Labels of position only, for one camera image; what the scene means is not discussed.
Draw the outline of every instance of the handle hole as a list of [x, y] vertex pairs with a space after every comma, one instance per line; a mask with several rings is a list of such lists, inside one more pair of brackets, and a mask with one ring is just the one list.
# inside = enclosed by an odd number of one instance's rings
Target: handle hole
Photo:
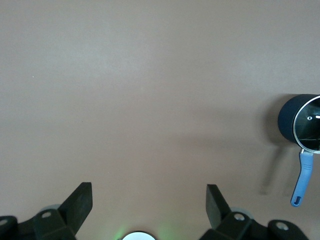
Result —
[[294, 202], [294, 205], [299, 205], [300, 200], [301, 200], [301, 197], [300, 197], [300, 196], [297, 196], [297, 197], [296, 197], [296, 200], [295, 200], [295, 202]]

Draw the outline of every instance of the blue handle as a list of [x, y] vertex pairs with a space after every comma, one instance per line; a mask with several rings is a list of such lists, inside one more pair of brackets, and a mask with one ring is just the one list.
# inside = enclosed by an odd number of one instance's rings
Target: blue handle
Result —
[[291, 198], [291, 205], [299, 207], [304, 199], [308, 183], [312, 174], [314, 154], [302, 149], [299, 153], [300, 174], [296, 181], [295, 188]]

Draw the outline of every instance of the led light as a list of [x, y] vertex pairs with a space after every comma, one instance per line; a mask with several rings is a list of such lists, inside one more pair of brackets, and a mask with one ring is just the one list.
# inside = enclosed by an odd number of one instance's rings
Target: led light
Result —
[[129, 233], [122, 240], [156, 240], [153, 236], [143, 231]]

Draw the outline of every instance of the screw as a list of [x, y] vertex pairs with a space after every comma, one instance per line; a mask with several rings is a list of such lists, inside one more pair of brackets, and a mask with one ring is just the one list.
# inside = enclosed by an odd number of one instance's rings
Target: screw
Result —
[[3, 219], [0, 221], [0, 226], [7, 224], [8, 220], [7, 219]]
[[238, 221], [244, 221], [245, 220], [245, 217], [240, 213], [236, 213], [234, 215], [234, 218], [237, 219]]
[[281, 221], [278, 221], [275, 225], [280, 230], [285, 230], [285, 231], [289, 230], [289, 227]]

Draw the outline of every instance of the green light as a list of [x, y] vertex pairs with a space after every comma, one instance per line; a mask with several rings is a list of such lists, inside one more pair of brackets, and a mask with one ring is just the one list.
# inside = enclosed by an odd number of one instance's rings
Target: green light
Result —
[[127, 233], [127, 228], [123, 225], [121, 226], [118, 231], [114, 234], [114, 237], [112, 238], [113, 240], [119, 240], [125, 236]]
[[158, 227], [156, 238], [158, 238], [159, 240], [183, 239], [183, 237], [178, 234], [178, 230], [175, 231], [174, 224], [170, 223], [163, 223]]

